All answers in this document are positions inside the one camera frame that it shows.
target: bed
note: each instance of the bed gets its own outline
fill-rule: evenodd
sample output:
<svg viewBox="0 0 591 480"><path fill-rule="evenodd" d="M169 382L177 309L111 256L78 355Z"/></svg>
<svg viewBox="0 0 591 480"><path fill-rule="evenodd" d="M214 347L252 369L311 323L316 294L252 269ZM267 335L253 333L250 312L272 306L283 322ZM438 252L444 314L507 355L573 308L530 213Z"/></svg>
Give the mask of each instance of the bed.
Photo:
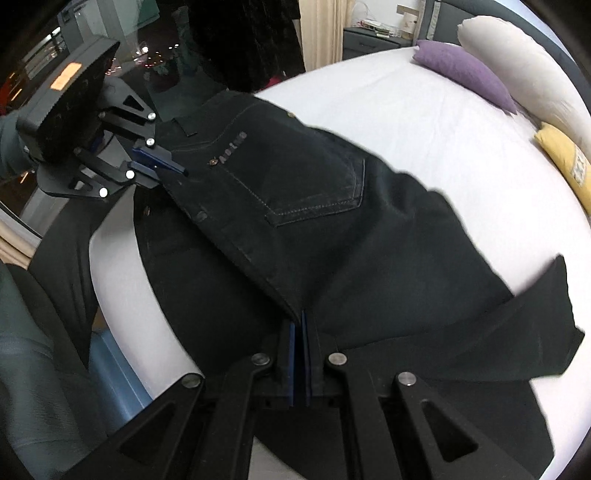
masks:
<svg viewBox="0 0 591 480"><path fill-rule="evenodd" d="M435 3L457 9L467 2ZM487 3L470 4L482 7ZM429 33L433 10L429 13L427 7L420 27L424 37L434 37L439 31L440 40L457 42L447 29L440 30L441 11L446 8L439 6L439 18ZM453 13L455 21L458 12ZM525 290L557 254L564 255L576 324L591 332L591 296L587 293L591 228L569 185L532 140L537 121L524 109L508 115L419 66L412 60L415 49L335 64L258 96L293 112L308 125L335 132L375 153L427 188L441 191L478 250L514 293ZM565 71L573 65L576 69L567 55L557 55L567 65ZM578 69L571 75L588 100L589 86ZM132 192L128 192L91 241L91 272L111 332L154 398L183 374L199 369L174 337L151 292L132 216ZM132 290L119 288L121 278ZM156 345L159 356L153 355ZM591 426L590 362L591 338L587 336L564 375L532 380L555 450L543 480L558 478ZM250 478L299 477L257 444Z"/></svg>

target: contrast stitching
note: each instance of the contrast stitching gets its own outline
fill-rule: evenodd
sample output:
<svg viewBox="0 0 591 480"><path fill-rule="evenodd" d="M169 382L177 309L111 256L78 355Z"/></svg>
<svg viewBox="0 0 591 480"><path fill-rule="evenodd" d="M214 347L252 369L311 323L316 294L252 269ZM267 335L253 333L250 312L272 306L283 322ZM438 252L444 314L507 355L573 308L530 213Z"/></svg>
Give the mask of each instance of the contrast stitching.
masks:
<svg viewBox="0 0 591 480"><path fill-rule="evenodd" d="M365 182L365 158L362 160L362 169L363 169L363 173L362 173L362 180ZM246 184L240 180L238 177L236 177L231 171L229 171L225 166L221 165L222 170L227 172L228 175L230 175L234 180L236 180L240 185L242 185L244 188L246 188L248 190L248 192L250 192L250 194L256 198L259 202L261 202L266 208L267 210L269 210L273 215L278 215L278 216L285 216L285 215L290 215L292 213L298 213L298 212L305 212L306 210L319 210L321 208L326 208L326 207L333 207L335 205L341 205L342 203L347 203L350 202L351 200L353 200L355 198L355 190L357 189L357 183L358 183L358 178L357 178L357 174L355 174L355 185L353 185L353 193L351 194L351 198L345 199L345 200L340 200L338 202L333 202L333 203L327 203L325 205L315 205L315 206L311 206L311 207L303 207L303 208L299 208L296 210L290 210L289 212L283 212L283 213L277 213L275 210L273 210L271 207L269 207L262 198L260 198L256 193L254 193L250 188L248 188L248 186L246 186Z"/></svg>
<svg viewBox="0 0 591 480"><path fill-rule="evenodd" d="M254 192L253 192L253 191L252 191L250 188L248 188L248 187L246 186L246 184L245 184L245 183L244 183L242 180L240 180L238 177L236 177L236 176L235 176L235 175L234 175L234 174L233 174L231 171L229 171L229 170L228 170L226 167L224 167L223 165L222 165L222 170L223 170L223 171L225 171L226 173L228 173L228 175L230 175L230 176L231 176L231 177L232 177L234 180L236 180L236 181L237 181L237 182L238 182L240 185L242 185L244 188L246 188L246 189L247 189L247 190L248 190L248 191L251 193L251 195L252 195L254 198L256 198L256 199L257 199L259 202L261 202L261 203L262 203L262 204L263 204L263 205L264 205L264 206L267 208L267 210L269 210L269 211L270 211L270 212L272 212L272 213L275 213L275 212L273 212L273 210L271 209L271 207L269 207L269 206L268 206L268 205L267 205L267 204L266 204L266 203L265 203L265 202L264 202L264 201L263 201L263 200L262 200L262 199L261 199L261 198L260 198L260 197L259 197L259 196L258 196L256 193L254 193Z"/></svg>

